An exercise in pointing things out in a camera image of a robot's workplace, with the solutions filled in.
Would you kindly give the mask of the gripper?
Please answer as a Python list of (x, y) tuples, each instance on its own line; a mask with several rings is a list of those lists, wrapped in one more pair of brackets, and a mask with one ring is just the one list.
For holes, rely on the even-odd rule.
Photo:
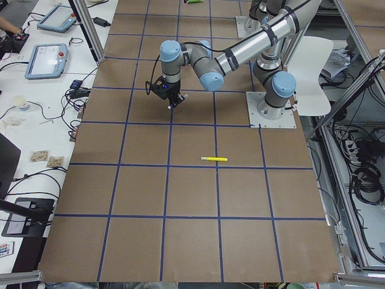
[(150, 84), (150, 91), (163, 100), (168, 99), (170, 108), (175, 108), (180, 104), (180, 80), (168, 82), (164, 76), (160, 76)]

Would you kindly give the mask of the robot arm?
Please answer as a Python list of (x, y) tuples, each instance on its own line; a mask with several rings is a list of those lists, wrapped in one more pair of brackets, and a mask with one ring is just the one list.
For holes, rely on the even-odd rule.
[(249, 9), (249, 18), (260, 24), (268, 22), (269, 15), (267, 13), (267, 0), (252, 0)]
[(284, 43), (308, 26), (319, 5), (319, 1), (253, 1), (249, 17), (259, 22), (258, 29), (219, 50), (216, 57), (206, 41), (162, 42), (156, 59), (162, 75), (146, 82), (146, 93), (168, 100), (173, 109), (185, 100), (180, 93), (182, 66), (191, 66), (203, 88), (214, 92), (222, 87), (225, 76), (254, 58), (253, 74), (266, 90), (261, 115), (273, 119), (274, 113), (284, 110), (297, 85), (293, 75), (283, 69)]

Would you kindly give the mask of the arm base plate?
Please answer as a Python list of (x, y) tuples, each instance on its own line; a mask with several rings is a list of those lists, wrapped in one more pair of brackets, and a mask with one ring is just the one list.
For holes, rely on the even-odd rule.
[(290, 99), (286, 99), (284, 107), (273, 108), (265, 102), (265, 94), (265, 92), (246, 92), (250, 127), (296, 129)]
[(239, 39), (250, 36), (260, 27), (260, 22), (249, 16), (237, 16), (235, 17), (235, 20)]

